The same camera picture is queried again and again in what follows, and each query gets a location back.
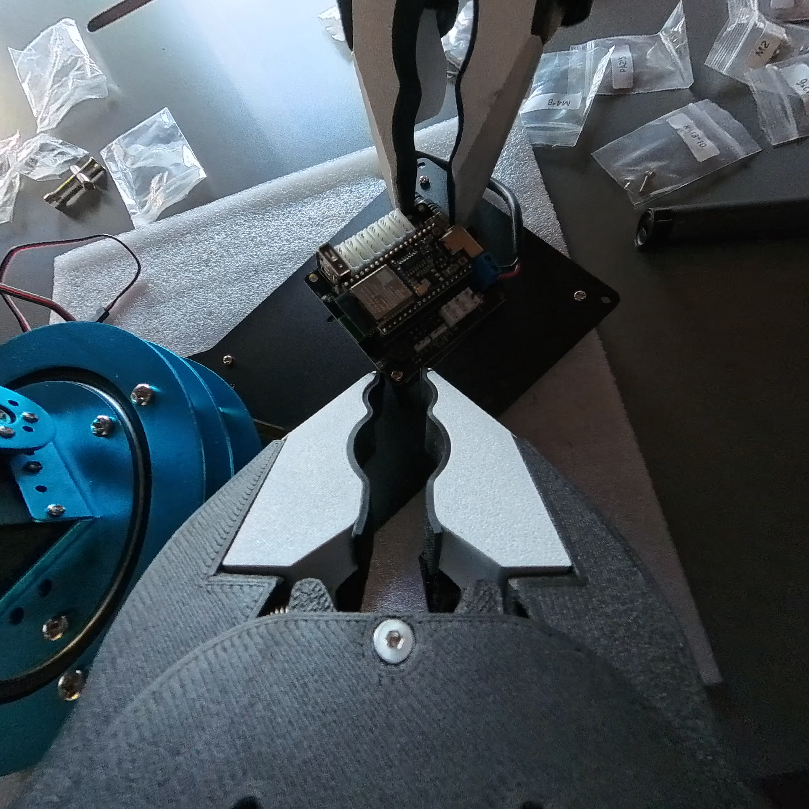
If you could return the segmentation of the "crumpled clear plastic bag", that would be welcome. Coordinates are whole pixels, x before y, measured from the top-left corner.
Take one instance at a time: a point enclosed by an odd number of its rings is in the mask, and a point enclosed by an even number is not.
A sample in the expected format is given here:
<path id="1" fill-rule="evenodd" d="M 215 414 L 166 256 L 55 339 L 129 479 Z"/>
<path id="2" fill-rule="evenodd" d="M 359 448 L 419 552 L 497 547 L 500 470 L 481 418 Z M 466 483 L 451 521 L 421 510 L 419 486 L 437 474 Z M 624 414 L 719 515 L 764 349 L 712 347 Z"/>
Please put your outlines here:
<path id="1" fill-rule="evenodd" d="M 72 18 L 47 27 L 24 48 L 7 50 L 37 134 L 54 130 L 83 101 L 108 96 L 107 76 Z"/>

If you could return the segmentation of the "black circuit board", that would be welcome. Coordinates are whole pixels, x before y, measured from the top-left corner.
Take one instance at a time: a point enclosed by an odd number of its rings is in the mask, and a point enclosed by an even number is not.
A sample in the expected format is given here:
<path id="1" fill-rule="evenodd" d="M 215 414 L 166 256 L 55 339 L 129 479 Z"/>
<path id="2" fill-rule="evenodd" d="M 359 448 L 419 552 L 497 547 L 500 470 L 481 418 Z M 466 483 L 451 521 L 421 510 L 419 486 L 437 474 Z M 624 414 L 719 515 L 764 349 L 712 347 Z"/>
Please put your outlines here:
<path id="1" fill-rule="evenodd" d="M 505 300 L 506 272 L 438 205 L 416 197 L 338 244 L 306 282 L 379 372 L 405 385 Z"/>

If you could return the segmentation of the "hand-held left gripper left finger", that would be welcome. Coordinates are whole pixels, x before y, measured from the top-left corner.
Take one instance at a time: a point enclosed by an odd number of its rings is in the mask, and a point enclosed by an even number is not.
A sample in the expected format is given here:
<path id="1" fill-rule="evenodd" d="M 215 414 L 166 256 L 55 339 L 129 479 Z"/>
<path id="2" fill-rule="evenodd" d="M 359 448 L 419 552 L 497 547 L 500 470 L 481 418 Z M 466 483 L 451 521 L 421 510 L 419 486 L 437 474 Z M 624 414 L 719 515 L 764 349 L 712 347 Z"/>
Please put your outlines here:
<path id="1" fill-rule="evenodd" d="M 355 441 L 378 384 L 377 372 L 364 375 L 283 440 L 223 557 L 225 571 L 345 581 L 358 570 L 370 487 Z"/>

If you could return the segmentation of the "small clear parts bag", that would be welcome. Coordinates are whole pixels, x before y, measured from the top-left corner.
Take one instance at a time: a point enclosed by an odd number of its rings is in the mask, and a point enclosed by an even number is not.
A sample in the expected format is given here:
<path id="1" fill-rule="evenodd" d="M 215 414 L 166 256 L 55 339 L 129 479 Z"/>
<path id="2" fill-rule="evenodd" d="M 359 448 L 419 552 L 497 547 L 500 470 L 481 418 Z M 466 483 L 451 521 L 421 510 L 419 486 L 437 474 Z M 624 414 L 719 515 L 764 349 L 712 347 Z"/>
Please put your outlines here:
<path id="1" fill-rule="evenodd" d="M 448 76 L 457 76 L 471 41 L 474 4 L 468 1 L 459 6 L 455 23 L 442 37 L 442 46 L 447 58 Z"/>
<path id="2" fill-rule="evenodd" d="M 340 16 L 340 9 L 337 4 L 330 5 L 317 15 L 324 35 L 333 43 L 339 55 L 346 60 L 350 60 L 351 51 L 346 42 L 343 24 Z"/>

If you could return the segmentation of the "grey desk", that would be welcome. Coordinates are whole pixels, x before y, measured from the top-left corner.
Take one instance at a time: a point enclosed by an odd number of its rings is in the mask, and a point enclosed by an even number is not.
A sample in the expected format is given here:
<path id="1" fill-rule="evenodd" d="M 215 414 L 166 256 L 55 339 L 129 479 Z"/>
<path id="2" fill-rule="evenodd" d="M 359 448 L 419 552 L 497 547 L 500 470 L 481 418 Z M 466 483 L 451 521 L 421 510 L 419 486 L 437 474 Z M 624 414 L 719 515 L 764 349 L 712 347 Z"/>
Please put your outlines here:
<path id="1" fill-rule="evenodd" d="M 66 117 L 97 150 L 169 107 L 208 180 L 180 212 L 371 144 L 331 2 L 154 2 L 86 36 L 113 87 Z M 807 806 L 807 237 L 640 252 L 638 215 L 591 154 L 691 99 L 758 133 L 702 61 L 724 2 L 686 2 L 693 95 L 598 98 L 574 149 L 538 150 L 573 260 L 619 292 L 600 327 L 723 683 L 723 730 L 764 806 Z"/>

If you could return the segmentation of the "cluster of labelled screw bags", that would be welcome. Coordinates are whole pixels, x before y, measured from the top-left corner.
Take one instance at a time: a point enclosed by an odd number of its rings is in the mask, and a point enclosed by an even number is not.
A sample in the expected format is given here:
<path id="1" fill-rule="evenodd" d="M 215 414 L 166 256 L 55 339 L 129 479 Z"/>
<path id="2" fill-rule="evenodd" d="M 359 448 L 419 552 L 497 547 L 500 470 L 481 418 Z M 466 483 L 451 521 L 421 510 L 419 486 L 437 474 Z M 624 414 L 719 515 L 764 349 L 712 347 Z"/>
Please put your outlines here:
<path id="1" fill-rule="evenodd" d="M 750 90 L 771 145 L 807 139 L 807 2 L 727 2 L 726 8 L 726 22 L 705 67 Z M 685 90 L 693 85 L 683 2 L 653 35 L 604 37 L 572 46 L 570 52 L 582 56 L 592 69 L 609 57 L 600 95 Z"/>

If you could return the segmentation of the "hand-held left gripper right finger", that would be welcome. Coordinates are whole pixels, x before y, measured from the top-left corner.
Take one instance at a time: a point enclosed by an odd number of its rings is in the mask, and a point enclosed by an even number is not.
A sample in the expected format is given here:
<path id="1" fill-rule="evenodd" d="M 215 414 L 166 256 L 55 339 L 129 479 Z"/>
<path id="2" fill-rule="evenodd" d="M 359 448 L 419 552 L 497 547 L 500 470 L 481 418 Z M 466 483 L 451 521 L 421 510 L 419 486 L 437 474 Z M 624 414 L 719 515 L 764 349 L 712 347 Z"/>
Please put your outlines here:
<path id="1" fill-rule="evenodd" d="M 453 583 L 564 575 L 571 556 L 516 437 L 435 370 L 423 374 L 426 564 Z"/>

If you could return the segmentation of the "black screwdriver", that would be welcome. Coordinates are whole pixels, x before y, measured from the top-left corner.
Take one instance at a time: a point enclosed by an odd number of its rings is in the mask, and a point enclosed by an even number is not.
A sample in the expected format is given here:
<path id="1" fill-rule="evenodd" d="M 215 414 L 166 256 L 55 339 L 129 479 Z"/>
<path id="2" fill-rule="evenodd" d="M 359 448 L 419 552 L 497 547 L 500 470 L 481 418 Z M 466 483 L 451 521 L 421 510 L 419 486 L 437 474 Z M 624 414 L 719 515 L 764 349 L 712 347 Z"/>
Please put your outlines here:
<path id="1" fill-rule="evenodd" d="M 808 235 L 808 199 L 656 206 L 639 218 L 634 244 L 651 251 L 676 244 L 719 244 Z"/>

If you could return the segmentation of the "clear bag with silver screws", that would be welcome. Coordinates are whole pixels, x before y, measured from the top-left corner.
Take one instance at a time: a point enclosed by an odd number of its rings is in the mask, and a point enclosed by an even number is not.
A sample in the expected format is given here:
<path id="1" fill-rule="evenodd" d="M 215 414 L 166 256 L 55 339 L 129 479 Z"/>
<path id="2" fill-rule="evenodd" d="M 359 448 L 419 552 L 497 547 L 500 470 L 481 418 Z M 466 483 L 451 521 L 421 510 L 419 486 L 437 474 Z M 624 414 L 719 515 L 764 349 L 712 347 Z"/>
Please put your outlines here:
<path id="1" fill-rule="evenodd" d="M 639 208 L 760 151 L 726 109 L 703 99 L 649 121 L 592 157 Z"/>

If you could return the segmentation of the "clear bag with white label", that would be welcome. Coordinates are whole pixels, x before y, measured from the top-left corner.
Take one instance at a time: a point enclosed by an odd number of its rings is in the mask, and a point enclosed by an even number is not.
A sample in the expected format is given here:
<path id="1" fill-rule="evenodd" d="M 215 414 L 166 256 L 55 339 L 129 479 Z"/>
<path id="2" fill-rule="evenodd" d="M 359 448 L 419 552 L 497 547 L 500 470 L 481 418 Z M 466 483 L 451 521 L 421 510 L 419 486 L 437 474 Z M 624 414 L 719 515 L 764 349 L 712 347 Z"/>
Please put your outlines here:
<path id="1" fill-rule="evenodd" d="M 520 108 L 532 147 L 575 147 L 608 72 L 612 49 L 573 48 L 543 54 Z"/>

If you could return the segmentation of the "white foam sheet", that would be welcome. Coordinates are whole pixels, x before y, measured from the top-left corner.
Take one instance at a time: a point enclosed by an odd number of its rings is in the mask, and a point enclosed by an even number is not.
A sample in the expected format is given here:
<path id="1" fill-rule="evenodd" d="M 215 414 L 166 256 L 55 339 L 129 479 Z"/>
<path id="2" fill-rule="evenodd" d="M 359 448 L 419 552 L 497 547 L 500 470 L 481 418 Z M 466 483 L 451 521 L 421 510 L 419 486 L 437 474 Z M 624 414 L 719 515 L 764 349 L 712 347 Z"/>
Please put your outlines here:
<path id="1" fill-rule="evenodd" d="M 528 200 L 529 232 L 567 257 L 521 127 L 512 130 L 495 176 Z M 122 239 L 144 274 L 112 322 L 182 356 L 206 351 L 289 279 L 330 228 L 343 228 L 380 193 L 375 152 L 365 149 L 130 230 Z M 720 683 L 595 330 L 502 414 L 630 542 L 674 608 L 704 682 Z"/>

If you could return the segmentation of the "metal cross wrench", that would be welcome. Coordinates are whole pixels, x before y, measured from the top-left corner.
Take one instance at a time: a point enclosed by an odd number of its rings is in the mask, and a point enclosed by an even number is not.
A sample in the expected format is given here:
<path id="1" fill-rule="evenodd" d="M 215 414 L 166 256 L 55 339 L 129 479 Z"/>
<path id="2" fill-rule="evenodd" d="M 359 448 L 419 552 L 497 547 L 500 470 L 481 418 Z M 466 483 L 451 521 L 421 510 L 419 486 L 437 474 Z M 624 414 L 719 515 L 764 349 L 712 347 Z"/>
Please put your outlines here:
<path id="1" fill-rule="evenodd" d="M 70 175 L 43 197 L 44 202 L 55 209 L 65 210 L 76 200 L 105 187 L 106 167 L 93 157 L 81 165 L 70 165 L 69 171 Z"/>

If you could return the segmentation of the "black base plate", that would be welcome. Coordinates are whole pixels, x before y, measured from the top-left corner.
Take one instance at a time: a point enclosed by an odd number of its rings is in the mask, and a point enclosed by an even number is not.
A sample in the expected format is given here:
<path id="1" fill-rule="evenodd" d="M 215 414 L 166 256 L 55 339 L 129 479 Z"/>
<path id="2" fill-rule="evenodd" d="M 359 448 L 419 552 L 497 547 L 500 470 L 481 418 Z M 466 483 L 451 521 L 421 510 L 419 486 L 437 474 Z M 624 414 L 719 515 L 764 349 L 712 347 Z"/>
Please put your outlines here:
<path id="1" fill-rule="evenodd" d="M 450 225 L 460 227 L 447 215 L 447 164 L 425 153 L 418 157 L 416 197 L 438 205 Z M 389 212 L 387 194 L 380 193 L 343 228 L 330 228 L 317 249 L 338 244 Z M 301 425 L 349 384 L 374 372 L 379 387 L 371 401 L 379 405 L 382 444 L 410 450 L 423 442 L 421 379 L 428 369 L 497 417 L 619 302 L 615 290 L 531 234 L 527 215 L 528 200 L 515 188 L 489 181 L 461 228 L 506 272 L 505 300 L 405 385 L 394 385 L 379 372 L 308 287 L 317 249 L 217 344 L 191 359 L 230 384 L 266 441 Z"/>

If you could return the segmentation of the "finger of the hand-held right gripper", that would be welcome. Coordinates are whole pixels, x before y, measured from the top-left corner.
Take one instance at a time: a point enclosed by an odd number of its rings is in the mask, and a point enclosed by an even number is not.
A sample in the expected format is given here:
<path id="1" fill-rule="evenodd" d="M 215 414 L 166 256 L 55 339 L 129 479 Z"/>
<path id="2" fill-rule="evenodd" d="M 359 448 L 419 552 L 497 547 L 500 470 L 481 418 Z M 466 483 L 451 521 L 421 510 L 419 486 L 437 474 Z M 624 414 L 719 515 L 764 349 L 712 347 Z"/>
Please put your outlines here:
<path id="1" fill-rule="evenodd" d="M 449 215 L 469 220 L 493 174 L 543 52 L 543 3 L 475 1 L 455 81 L 458 129 L 449 159 Z"/>
<path id="2" fill-rule="evenodd" d="M 415 207 L 418 124 L 442 110 L 444 51 L 435 2 L 348 2 L 348 46 L 388 195 Z"/>

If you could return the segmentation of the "flat clear plastic bag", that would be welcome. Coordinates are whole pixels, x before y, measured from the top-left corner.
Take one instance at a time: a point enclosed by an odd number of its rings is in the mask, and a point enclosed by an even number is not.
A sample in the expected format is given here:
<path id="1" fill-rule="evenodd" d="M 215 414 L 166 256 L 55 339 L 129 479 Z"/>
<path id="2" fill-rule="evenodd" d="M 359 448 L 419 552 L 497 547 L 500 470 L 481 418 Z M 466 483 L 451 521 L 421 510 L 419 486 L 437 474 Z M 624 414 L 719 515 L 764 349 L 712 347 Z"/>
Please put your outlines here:
<path id="1" fill-rule="evenodd" d="M 184 200 L 206 172 L 165 107 L 100 151 L 135 229 Z"/>

